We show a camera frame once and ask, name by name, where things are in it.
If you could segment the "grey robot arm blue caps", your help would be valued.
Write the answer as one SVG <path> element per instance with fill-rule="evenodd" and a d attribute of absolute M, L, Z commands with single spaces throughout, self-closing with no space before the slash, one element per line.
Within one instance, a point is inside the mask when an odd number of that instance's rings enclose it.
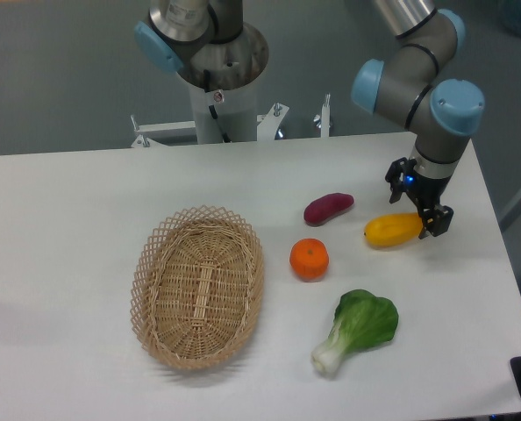
<path fill-rule="evenodd" d="M 420 236 L 445 233 L 453 210 L 440 198 L 484 111 L 481 90 L 465 80 L 439 80 L 466 35 L 461 18 L 431 1 L 379 1 L 376 9 L 399 42 L 389 61 L 367 61 L 352 101 L 412 132 L 411 154 L 385 176 L 392 202 L 407 196 Z M 189 89 L 202 144 L 273 139 L 276 115 L 257 118 L 256 93 L 268 64 L 268 43 L 243 19 L 240 1 L 153 1 L 133 30 L 140 51 Z"/>

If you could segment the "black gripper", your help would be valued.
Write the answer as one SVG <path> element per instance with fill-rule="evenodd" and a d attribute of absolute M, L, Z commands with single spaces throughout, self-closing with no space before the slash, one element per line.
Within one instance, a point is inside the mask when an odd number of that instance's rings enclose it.
<path fill-rule="evenodd" d="M 401 158 L 390 164 L 385 175 L 390 190 L 389 202 L 396 203 L 405 194 L 420 210 L 423 227 L 418 237 L 438 237 L 448 231 L 453 219 L 453 209 L 439 204 L 451 178 L 425 177 L 416 173 L 416 164 L 414 158 Z"/>

